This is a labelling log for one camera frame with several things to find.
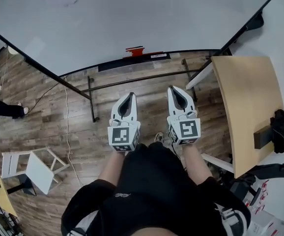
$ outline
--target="black shirt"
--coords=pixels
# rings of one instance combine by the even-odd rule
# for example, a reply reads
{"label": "black shirt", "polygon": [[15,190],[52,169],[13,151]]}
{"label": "black shirt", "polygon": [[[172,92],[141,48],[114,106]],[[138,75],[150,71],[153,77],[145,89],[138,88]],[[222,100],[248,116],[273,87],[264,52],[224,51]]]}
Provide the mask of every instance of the black shirt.
{"label": "black shirt", "polygon": [[82,187],[62,216],[67,235],[98,210],[88,236],[129,236],[147,227],[165,228],[178,236],[226,235],[215,203],[242,211],[244,204],[212,177],[196,185],[176,155],[161,143],[139,145],[125,157],[118,186],[96,180]]}

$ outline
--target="wooden table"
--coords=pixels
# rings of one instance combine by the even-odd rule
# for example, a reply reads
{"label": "wooden table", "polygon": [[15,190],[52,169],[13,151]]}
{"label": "wooden table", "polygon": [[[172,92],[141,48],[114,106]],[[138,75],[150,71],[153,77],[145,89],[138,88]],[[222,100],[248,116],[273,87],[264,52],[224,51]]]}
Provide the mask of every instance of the wooden table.
{"label": "wooden table", "polygon": [[269,57],[212,57],[206,69],[196,83],[214,70],[227,114],[233,164],[202,156],[237,178],[274,150],[272,142],[255,149],[254,133],[270,125],[274,112],[284,108],[279,83]]}
{"label": "wooden table", "polygon": [[5,210],[7,213],[11,213],[14,216],[18,216],[12,206],[12,203],[9,199],[8,192],[3,184],[2,179],[0,178],[0,207]]}

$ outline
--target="shoe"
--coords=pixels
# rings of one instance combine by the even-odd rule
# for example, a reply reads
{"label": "shoe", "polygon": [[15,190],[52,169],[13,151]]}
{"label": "shoe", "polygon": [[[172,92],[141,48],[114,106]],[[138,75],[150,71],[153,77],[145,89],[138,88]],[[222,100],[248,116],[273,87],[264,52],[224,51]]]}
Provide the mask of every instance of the shoe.
{"label": "shoe", "polygon": [[164,143],[164,133],[158,132],[154,138],[154,142]]}
{"label": "shoe", "polygon": [[28,114],[29,109],[26,107],[26,108],[23,108],[23,111],[24,111],[24,115],[27,115],[27,114]]}

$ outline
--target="laminate flooring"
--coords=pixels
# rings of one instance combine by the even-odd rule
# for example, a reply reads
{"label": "laminate flooring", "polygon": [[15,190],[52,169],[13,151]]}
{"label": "laminate flooring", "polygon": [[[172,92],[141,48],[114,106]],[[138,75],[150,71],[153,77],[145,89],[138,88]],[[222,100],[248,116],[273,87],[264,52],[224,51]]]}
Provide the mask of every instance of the laminate flooring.
{"label": "laminate flooring", "polygon": [[[171,54],[171,59],[135,64],[98,72],[97,67],[66,77],[67,81],[79,89],[87,88],[87,75],[94,78],[93,87],[123,81],[141,76],[165,72],[182,71],[186,59],[189,69],[199,69],[206,61],[208,52],[185,52]],[[3,83],[0,100],[7,104],[22,102],[32,108],[36,101],[55,81],[28,65],[21,55],[0,52],[0,85]],[[163,131],[165,145],[170,147],[167,135],[168,103],[167,88],[170,85],[185,88],[187,74],[139,81],[92,93],[96,123],[91,120],[89,101],[67,89],[69,107],[68,139],[71,146],[70,159],[82,185],[94,181],[106,159],[111,154],[108,145],[107,127],[113,104],[124,94],[134,92],[138,102],[138,120],[141,122],[140,143],[150,144],[157,132]],[[221,92],[214,74],[196,86],[198,102],[196,109],[201,119],[201,138],[198,147],[201,152],[226,158],[231,153],[230,137]],[[64,86],[57,85],[50,90],[23,119],[0,117],[0,174],[2,152],[24,151],[49,146],[62,160],[68,162],[69,147],[66,138],[67,108]],[[182,156],[180,148],[175,146]],[[40,155],[47,163],[52,159],[47,154]],[[24,169],[27,157],[20,160],[19,168]],[[29,236],[59,236],[60,218],[79,184],[72,167],[59,174],[63,184],[48,195],[36,187],[37,196],[28,196],[21,191],[10,195],[19,215],[21,227]],[[18,184],[16,178],[5,179],[7,187]]]}

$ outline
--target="black backpack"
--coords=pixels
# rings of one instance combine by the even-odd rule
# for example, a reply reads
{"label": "black backpack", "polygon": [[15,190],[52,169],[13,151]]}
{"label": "black backpack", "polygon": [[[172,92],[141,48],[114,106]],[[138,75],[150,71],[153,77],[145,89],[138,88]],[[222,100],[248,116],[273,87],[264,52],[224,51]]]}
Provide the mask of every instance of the black backpack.
{"label": "black backpack", "polygon": [[284,153],[284,110],[275,111],[275,117],[271,118],[272,142],[275,153]]}

